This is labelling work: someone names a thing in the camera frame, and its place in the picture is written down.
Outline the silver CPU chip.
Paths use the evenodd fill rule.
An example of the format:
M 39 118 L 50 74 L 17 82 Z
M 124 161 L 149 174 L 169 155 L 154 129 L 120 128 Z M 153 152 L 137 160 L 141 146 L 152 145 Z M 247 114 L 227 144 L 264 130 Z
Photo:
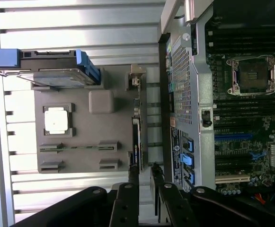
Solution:
M 49 107 L 44 112 L 44 126 L 49 134 L 65 134 L 69 129 L 68 112 L 62 107 Z

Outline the black RAM slot bank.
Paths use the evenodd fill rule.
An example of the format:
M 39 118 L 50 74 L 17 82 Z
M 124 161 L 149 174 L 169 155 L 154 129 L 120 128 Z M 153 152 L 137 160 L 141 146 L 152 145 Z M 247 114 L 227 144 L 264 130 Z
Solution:
M 213 113 L 219 116 L 244 116 L 249 114 L 275 114 L 275 99 L 219 100 Z
M 210 54 L 274 54 L 275 28 L 209 29 L 205 43 Z

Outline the white expansion slot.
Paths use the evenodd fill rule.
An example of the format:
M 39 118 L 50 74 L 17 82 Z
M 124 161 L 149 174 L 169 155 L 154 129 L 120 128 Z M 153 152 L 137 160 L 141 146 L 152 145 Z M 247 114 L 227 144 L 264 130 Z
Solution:
M 222 175 L 215 178 L 215 184 L 249 182 L 249 175 Z

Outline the dark grey PC case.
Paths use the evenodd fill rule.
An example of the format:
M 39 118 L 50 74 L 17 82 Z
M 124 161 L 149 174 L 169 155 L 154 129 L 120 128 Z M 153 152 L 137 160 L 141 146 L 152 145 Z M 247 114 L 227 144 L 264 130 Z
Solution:
M 275 0 L 214 0 L 194 22 L 185 22 L 182 5 L 166 34 L 159 26 L 160 69 L 165 81 L 161 87 L 163 123 L 170 132 L 172 180 L 186 192 L 198 186 L 216 190 L 214 128 L 213 124 L 202 126 L 202 110 L 210 110 L 213 119 L 213 77 L 206 61 L 205 26 L 214 15 L 247 27 L 274 26 Z M 182 137 L 194 141 L 193 153 L 182 148 Z M 181 162 L 183 153 L 193 157 L 193 166 Z M 187 173 L 194 174 L 194 185 L 184 180 Z M 250 190 L 236 195 L 218 193 L 275 214 L 275 186 L 260 194 Z

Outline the CPU socket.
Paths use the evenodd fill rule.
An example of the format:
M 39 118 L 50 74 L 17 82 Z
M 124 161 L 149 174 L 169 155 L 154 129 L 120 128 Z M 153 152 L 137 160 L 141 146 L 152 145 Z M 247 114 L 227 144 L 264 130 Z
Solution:
M 229 59 L 231 87 L 228 94 L 233 96 L 259 96 L 275 93 L 275 57 Z

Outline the green motherboard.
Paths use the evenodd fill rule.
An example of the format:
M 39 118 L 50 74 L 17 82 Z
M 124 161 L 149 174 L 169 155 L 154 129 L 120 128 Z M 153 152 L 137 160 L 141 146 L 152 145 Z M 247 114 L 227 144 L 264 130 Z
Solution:
M 238 24 L 226 16 L 214 15 L 206 24 L 209 29 L 275 28 L 275 25 Z M 233 96 L 228 94 L 231 87 L 229 59 L 241 59 L 274 54 L 210 54 L 206 61 L 213 77 L 213 109 L 215 101 L 239 99 L 275 99 L 275 93 L 259 96 Z M 219 116 L 213 113 L 214 135 L 253 134 L 250 140 L 214 140 L 215 177 L 222 175 L 249 175 L 250 181 L 243 183 L 216 184 L 216 190 L 225 195 L 236 195 L 244 190 L 263 193 L 275 186 L 275 167 L 270 164 L 270 145 L 275 144 L 275 114 L 244 116 Z

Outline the green RAM stick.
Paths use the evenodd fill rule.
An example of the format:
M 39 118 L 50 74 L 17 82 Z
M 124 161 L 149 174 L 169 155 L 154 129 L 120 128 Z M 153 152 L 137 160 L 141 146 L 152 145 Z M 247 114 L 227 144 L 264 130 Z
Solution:
M 62 150 L 73 150 L 73 149 L 97 149 L 97 150 L 117 150 L 115 146 L 76 146 L 76 147 L 64 147 L 64 146 L 42 146 L 41 151 L 62 151 Z

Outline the blue expansion slot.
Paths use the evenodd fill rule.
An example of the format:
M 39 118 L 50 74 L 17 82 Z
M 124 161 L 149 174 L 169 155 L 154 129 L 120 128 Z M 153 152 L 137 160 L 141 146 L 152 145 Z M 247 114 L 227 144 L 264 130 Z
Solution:
M 253 138 L 253 134 L 243 133 L 243 134 L 225 134 L 225 135 L 215 135 L 215 140 L 250 140 Z

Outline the grey parts rack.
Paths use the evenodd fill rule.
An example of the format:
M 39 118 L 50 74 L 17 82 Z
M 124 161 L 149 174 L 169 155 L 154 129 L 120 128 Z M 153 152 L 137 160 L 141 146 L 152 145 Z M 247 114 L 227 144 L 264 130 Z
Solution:
M 127 171 L 132 164 L 133 99 L 126 90 L 131 66 L 101 69 L 102 83 L 82 88 L 35 91 L 37 169 L 41 174 Z M 62 107 L 68 112 L 65 134 L 45 131 L 44 112 Z M 41 151 L 42 146 L 115 146 L 117 150 L 73 149 Z

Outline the black case latch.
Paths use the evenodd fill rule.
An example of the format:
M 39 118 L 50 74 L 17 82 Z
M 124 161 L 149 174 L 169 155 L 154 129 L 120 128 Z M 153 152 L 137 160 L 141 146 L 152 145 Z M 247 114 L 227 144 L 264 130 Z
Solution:
M 212 123 L 210 110 L 202 110 L 202 126 L 210 127 Z

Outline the blue slot clip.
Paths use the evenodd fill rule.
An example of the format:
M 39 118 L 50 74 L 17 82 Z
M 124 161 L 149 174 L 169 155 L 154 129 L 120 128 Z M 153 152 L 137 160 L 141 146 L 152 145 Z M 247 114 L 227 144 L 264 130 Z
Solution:
M 182 148 L 186 151 L 193 153 L 194 152 L 194 141 L 190 138 L 182 137 Z
M 181 162 L 184 163 L 187 166 L 193 166 L 194 165 L 194 159 L 193 157 L 183 153 L 181 154 Z
M 194 174 L 192 173 L 184 174 L 184 180 L 190 185 L 195 184 Z

